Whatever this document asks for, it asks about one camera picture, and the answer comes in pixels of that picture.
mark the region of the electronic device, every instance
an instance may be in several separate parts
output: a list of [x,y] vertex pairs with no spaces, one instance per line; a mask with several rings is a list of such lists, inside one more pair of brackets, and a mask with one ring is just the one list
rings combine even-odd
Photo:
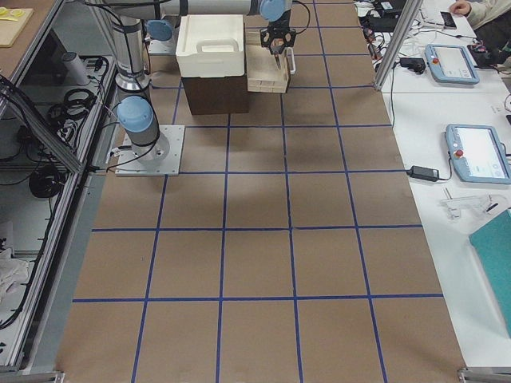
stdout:
[[421,58],[415,57],[400,57],[399,64],[403,68],[413,70],[417,74],[423,74],[426,70],[426,63]]
[[87,69],[76,52],[66,52],[62,54],[61,59],[78,85],[90,83],[90,79],[87,77]]
[[452,14],[450,14],[449,12],[440,12],[440,16],[442,16],[442,20],[444,21],[444,27],[447,30],[455,30],[457,28]]
[[406,0],[375,0],[374,9],[381,18],[398,18],[405,7]]
[[440,179],[440,174],[437,169],[424,168],[422,166],[414,165],[406,171],[410,178],[417,178],[418,180],[425,180],[437,182]]
[[363,18],[361,24],[367,28],[372,29],[374,32],[394,32],[398,24],[398,18],[376,18],[372,14],[368,14]]
[[429,44],[426,46],[425,55],[431,74],[437,82],[465,85],[479,82],[479,76],[464,46]]
[[445,4],[438,0],[425,0],[421,4],[419,17],[424,26],[455,30],[456,23],[452,14],[442,11]]
[[511,167],[493,126],[449,124],[446,141],[461,180],[511,184]]

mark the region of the grid floor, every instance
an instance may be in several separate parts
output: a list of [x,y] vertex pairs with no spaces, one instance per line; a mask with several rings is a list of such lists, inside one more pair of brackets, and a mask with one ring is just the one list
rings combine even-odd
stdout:
[[457,381],[355,8],[308,5],[288,94],[252,94],[250,113],[192,116],[161,63],[152,97],[187,126],[181,174],[107,175],[57,360],[69,382]]

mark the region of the power adapter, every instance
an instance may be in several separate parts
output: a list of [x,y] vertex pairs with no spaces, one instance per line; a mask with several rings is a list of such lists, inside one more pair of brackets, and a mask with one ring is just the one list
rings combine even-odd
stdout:
[[409,70],[413,70],[415,73],[423,74],[426,70],[426,63],[422,58],[414,58],[414,57],[400,57],[399,64],[408,68]]
[[410,178],[417,178],[419,180],[437,182],[440,179],[440,175],[437,169],[423,168],[422,166],[412,166],[406,171],[406,174]]

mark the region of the shelf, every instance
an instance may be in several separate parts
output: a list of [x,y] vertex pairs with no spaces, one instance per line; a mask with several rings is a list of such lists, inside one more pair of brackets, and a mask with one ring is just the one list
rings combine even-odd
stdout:
[[[103,82],[106,92],[109,91],[110,85],[113,83],[115,72],[113,59],[107,57],[107,60],[109,61],[109,71],[105,74]],[[93,68],[89,69],[89,72],[91,75],[97,75]],[[61,103],[65,93],[75,88],[87,88],[93,93],[97,92],[97,84],[94,82],[81,87],[76,86],[69,78],[66,78],[64,84],[59,86],[22,85],[22,90],[34,103],[38,104],[43,114],[46,114],[49,104]],[[91,150],[95,149],[91,148],[93,138],[105,111],[106,109],[104,109],[103,104],[98,100],[81,125],[76,156],[82,163],[86,162]],[[3,156],[4,154],[8,156],[16,153],[18,144],[15,137],[19,126],[20,123],[15,120],[2,121],[2,127],[5,127],[2,135],[5,139],[0,140],[0,149]],[[22,153],[15,160],[1,164],[0,183],[21,180],[28,176],[36,166],[36,163],[30,161],[25,153]],[[32,325],[32,319],[45,286],[46,276],[53,265],[52,262],[57,246],[60,243],[61,233],[65,226],[65,221],[68,219],[69,208],[75,195],[79,192],[77,187],[81,182],[81,178],[81,173],[68,173],[67,180],[59,197],[52,198],[53,205],[55,205],[58,199],[59,203],[53,208],[54,219],[51,226],[48,227],[48,239],[38,267],[34,269],[34,263],[30,264],[30,274],[34,275],[23,311],[11,326],[0,330],[0,340],[7,344],[3,352],[0,353],[0,372],[16,371],[19,368],[23,357],[23,348]],[[49,222],[49,200],[38,199],[32,196],[28,188],[28,181],[15,186],[0,186],[0,217],[1,222],[11,221],[13,223],[15,254],[17,256],[31,255],[33,258],[29,259],[34,259],[40,251],[41,239],[45,236]],[[19,288],[18,291],[7,296],[0,303],[0,319],[5,320],[8,318],[11,314],[10,311],[19,306],[23,293],[24,288]]]

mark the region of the wooden tray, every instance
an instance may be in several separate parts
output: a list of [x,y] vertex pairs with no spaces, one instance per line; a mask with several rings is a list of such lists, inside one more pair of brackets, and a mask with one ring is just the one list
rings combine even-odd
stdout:
[[[22,32],[26,23],[28,22],[30,16],[34,12],[32,8],[21,8],[25,11],[23,16],[17,18],[17,22],[9,22],[7,20],[0,20],[0,48],[9,48],[14,44],[18,35]],[[4,14],[1,17],[12,17],[7,14]]]

